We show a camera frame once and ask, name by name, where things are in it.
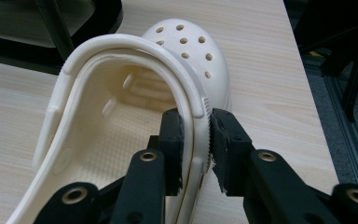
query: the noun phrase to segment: light wooden table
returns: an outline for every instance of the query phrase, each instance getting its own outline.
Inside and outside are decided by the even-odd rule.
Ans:
[[[123,0],[119,33],[141,35],[168,18],[192,21],[224,52],[232,112],[256,148],[274,150],[326,193],[337,177],[289,20],[280,0]],[[39,130],[57,77],[0,64],[0,223],[31,183]],[[242,200],[205,180],[194,223],[245,223]]]

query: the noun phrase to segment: wooden table surface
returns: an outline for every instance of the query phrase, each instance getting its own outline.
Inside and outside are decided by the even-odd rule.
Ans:
[[[118,33],[141,35],[168,18],[192,21],[219,44],[231,78],[232,112],[256,148],[280,153],[326,193],[337,184],[290,23],[280,0],[123,0]],[[0,64],[0,223],[31,183],[31,161],[57,77]],[[204,180],[194,223],[245,223],[242,199]]]

